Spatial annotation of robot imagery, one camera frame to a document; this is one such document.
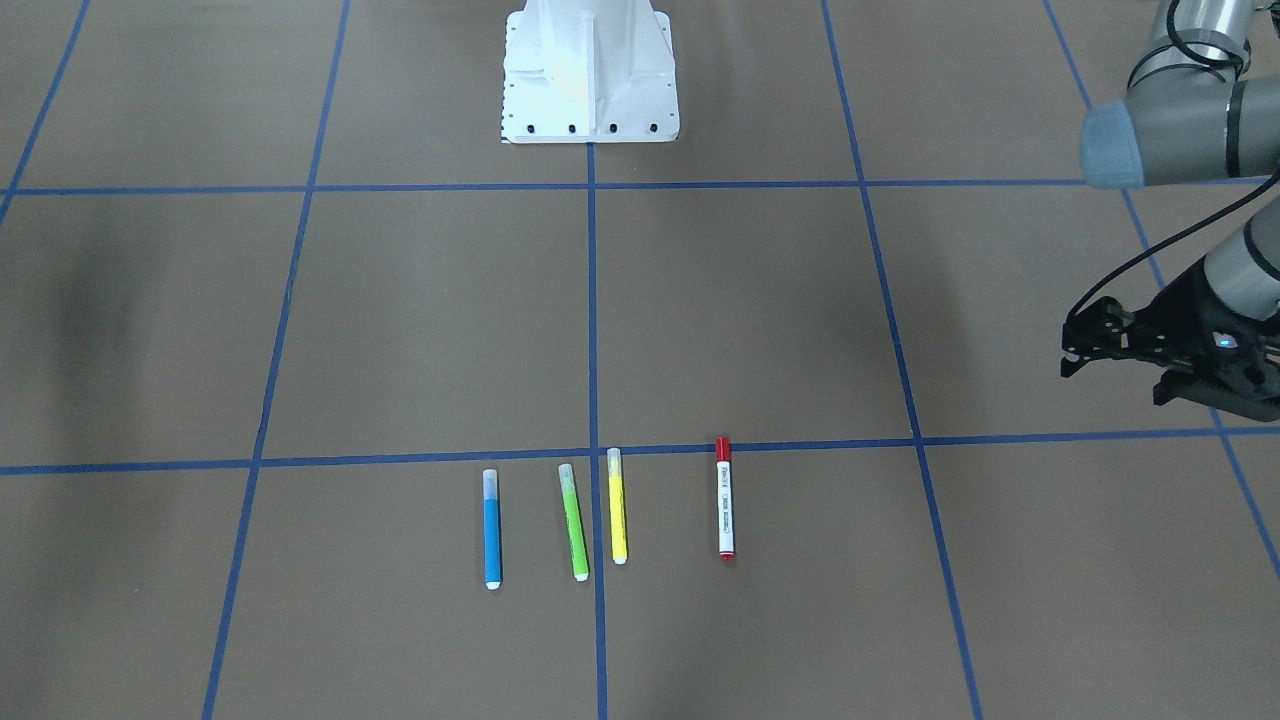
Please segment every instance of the red marker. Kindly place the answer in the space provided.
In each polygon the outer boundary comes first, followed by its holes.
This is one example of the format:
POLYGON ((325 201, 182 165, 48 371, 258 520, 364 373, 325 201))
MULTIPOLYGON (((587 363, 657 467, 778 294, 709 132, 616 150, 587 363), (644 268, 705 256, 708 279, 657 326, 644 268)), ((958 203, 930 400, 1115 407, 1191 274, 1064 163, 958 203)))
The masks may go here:
POLYGON ((733 478, 728 466, 728 438, 716 438, 716 480, 718 487, 716 524, 719 528, 721 560, 733 560, 733 478))

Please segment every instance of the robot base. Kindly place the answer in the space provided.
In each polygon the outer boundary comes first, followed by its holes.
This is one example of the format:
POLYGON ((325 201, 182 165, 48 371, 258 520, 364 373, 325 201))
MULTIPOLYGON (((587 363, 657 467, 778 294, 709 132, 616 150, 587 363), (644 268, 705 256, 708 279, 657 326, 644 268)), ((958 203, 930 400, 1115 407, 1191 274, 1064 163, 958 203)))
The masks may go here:
POLYGON ((502 140, 669 142, 671 19, 648 0, 529 0, 507 18, 502 140))

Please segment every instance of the white marker cap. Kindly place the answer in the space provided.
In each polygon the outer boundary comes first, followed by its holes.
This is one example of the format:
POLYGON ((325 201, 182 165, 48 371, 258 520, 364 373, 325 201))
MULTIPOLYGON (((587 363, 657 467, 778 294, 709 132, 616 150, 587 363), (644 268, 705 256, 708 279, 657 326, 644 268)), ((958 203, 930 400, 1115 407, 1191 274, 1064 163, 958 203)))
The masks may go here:
POLYGON ((489 469, 484 471, 484 498, 498 500, 498 470, 489 469))
POLYGON ((573 466, 568 462, 559 466, 561 473, 561 492, 564 495, 577 493, 577 487, 573 486, 573 466))

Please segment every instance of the marker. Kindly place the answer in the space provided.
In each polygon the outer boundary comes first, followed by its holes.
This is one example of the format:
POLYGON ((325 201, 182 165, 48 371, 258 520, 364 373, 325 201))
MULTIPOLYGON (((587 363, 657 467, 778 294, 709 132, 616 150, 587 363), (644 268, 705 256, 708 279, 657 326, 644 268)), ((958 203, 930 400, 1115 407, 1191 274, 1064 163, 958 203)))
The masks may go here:
POLYGON ((716 524, 719 527, 721 560, 733 560, 733 477, 728 468, 728 438, 716 438, 716 524))
POLYGON ((484 587, 502 587, 502 530, 498 515, 498 470, 484 471, 484 587))
POLYGON ((613 564, 627 564, 627 509, 622 495, 622 450, 611 447, 609 459, 609 523, 613 539, 613 564))
POLYGON ((586 543, 582 541, 582 515, 577 510, 577 486, 573 484, 573 466, 568 462, 559 466, 561 495, 564 497, 564 524, 568 525, 568 551, 573 559, 573 579, 586 580, 590 569, 586 565, 586 543))

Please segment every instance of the gray robot arm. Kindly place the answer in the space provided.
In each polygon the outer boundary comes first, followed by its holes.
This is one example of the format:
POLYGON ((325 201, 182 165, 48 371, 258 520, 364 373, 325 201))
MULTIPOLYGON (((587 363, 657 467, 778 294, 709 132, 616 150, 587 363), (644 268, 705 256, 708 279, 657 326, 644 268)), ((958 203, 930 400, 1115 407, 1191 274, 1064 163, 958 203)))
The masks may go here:
MULTIPOLYGON (((1128 97, 1085 119, 1080 159, 1089 184, 1272 176, 1261 195, 1280 182, 1280 78, 1240 78, 1253 15, 1251 0, 1161 3, 1128 97)), ((1147 307, 1129 313, 1112 297, 1083 310, 1078 304, 1062 327, 1062 350, 1064 377, 1093 360, 1142 360, 1166 368, 1157 405, 1181 397, 1280 419, 1280 199, 1147 307)))

